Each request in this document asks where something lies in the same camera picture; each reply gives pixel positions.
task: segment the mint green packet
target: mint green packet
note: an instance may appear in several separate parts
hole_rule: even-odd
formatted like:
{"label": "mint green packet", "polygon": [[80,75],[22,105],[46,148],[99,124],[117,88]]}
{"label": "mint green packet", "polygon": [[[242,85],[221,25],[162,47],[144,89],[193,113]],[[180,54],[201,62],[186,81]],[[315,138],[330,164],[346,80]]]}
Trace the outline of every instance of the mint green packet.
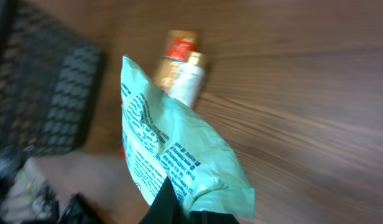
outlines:
{"label": "mint green packet", "polygon": [[151,205],[168,177],[191,211],[254,218],[254,189],[229,144],[192,109],[122,58],[122,140],[132,179]]}

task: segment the red label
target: red label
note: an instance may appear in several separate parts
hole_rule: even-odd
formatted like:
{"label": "red label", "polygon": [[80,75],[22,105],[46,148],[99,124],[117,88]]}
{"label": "red label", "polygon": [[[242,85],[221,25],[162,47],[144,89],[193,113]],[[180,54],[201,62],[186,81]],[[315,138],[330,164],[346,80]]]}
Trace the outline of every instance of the red label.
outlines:
{"label": "red label", "polygon": [[190,51],[194,50],[193,42],[188,39],[175,39],[168,46],[165,56],[186,61]]}

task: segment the wood grain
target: wood grain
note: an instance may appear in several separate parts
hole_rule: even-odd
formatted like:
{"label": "wood grain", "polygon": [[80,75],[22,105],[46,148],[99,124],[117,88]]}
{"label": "wood grain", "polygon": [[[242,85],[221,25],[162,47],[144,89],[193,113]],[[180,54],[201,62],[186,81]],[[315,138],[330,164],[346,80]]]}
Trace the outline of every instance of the wood grain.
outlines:
{"label": "wood grain", "polygon": [[87,151],[121,147],[121,55],[152,76],[167,31],[194,29],[196,112],[256,188],[240,222],[383,223],[383,0],[35,2],[110,56]]}

